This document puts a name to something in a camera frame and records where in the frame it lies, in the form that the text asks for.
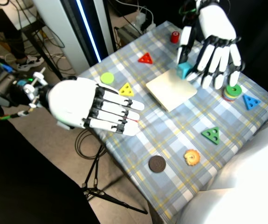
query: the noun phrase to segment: led light strip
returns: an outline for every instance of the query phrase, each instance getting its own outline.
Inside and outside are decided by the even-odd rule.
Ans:
[[[85,24],[86,30],[87,30],[87,32],[88,32],[88,36],[89,36],[90,41],[91,41],[91,43],[92,43],[93,49],[95,50],[95,54],[96,54],[97,60],[98,60],[98,62],[101,62],[101,58],[100,58],[100,56],[99,56],[99,54],[98,54],[98,51],[97,51],[97,48],[96,48],[96,44],[95,44],[95,41],[94,41],[94,39],[93,39],[91,30],[90,30],[90,28],[89,28],[89,25],[88,25],[88,22],[87,22],[87,19],[86,19],[86,16],[85,16],[85,13],[84,13],[84,9],[83,9],[83,7],[82,7],[82,4],[81,4],[80,0],[76,0],[76,1],[77,1],[77,5],[78,5],[78,7],[79,7],[80,13],[81,13],[83,22],[84,22],[84,24]]]

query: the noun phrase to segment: white robotic hand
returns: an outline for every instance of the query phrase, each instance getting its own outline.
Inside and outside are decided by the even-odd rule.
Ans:
[[[91,127],[134,136],[140,116],[131,109],[143,110],[144,104],[120,96],[104,84],[79,77],[56,84],[48,93],[51,114],[63,124]]]
[[[187,81],[202,77],[202,88],[206,89],[214,80],[215,89],[222,87],[224,72],[231,56],[234,70],[229,77],[229,85],[237,84],[239,74],[244,69],[236,42],[236,32],[224,10],[212,1],[196,1],[199,23],[205,38],[197,62],[186,76]],[[186,62],[187,54],[195,40],[195,27],[185,26],[180,39],[178,63]]]

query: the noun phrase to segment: tripod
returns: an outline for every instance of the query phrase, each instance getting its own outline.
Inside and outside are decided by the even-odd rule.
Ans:
[[[147,211],[143,211],[143,210],[137,209],[135,207],[132,207],[132,206],[128,205],[125,202],[119,201],[116,198],[113,198],[112,196],[107,195],[103,190],[100,190],[100,189],[97,188],[98,161],[100,159],[100,152],[102,150],[102,147],[103,146],[101,145],[99,150],[98,150],[98,152],[97,152],[97,154],[96,154],[96,158],[93,160],[92,166],[91,166],[91,168],[90,168],[90,170],[88,172],[88,176],[86,177],[85,183],[82,184],[82,191],[83,191],[84,195],[86,196],[86,198],[88,198],[90,195],[93,195],[95,197],[99,197],[99,198],[104,199],[106,201],[109,201],[109,202],[124,206],[127,209],[132,209],[134,211],[138,211],[138,212],[141,212],[143,214],[148,214]],[[88,180],[90,178],[90,175],[91,175],[92,170],[93,170],[94,167],[96,167],[96,173],[95,173],[95,179],[94,179],[94,183],[93,183],[93,188],[88,188],[88,186],[87,186],[88,185]]]

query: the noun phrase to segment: checkered fabric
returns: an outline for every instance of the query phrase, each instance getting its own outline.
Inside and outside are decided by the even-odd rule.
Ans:
[[[135,100],[143,102],[140,132],[134,137],[97,130],[110,153],[117,159],[135,185],[166,223],[175,223],[184,205],[221,169],[253,134],[268,120],[268,92],[245,75],[242,92],[261,103],[247,111],[240,96],[234,102],[223,100],[222,90],[198,88],[198,93],[172,112],[165,112],[148,92],[145,84],[176,67],[177,44],[170,42],[173,31],[181,30],[169,22],[139,37],[81,74],[99,80],[104,72],[115,76],[112,87],[120,89],[129,82]],[[153,64],[139,63],[149,52]],[[199,43],[190,53],[196,60]],[[213,144],[201,135],[219,127],[220,143]],[[185,151],[195,149],[201,159],[188,166]],[[149,159],[160,155],[166,160],[161,173],[153,173]]]

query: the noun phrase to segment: triangle block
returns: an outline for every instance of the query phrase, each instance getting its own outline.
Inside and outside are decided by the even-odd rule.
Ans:
[[[219,140],[219,128],[213,127],[211,129],[207,129],[201,133],[203,136],[208,138],[210,141],[212,141],[214,144],[218,145]]]
[[[119,94],[122,96],[128,96],[128,97],[133,97],[134,93],[132,88],[130,87],[129,83],[124,84],[123,87],[119,90]]]
[[[138,60],[138,62],[152,64],[151,55],[147,52]]]
[[[249,97],[246,94],[244,94],[242,97],[244,98],[245,105],[246,105],[248,111],[255,108],[261,102],[260,100],[255,99],[253,97]]]

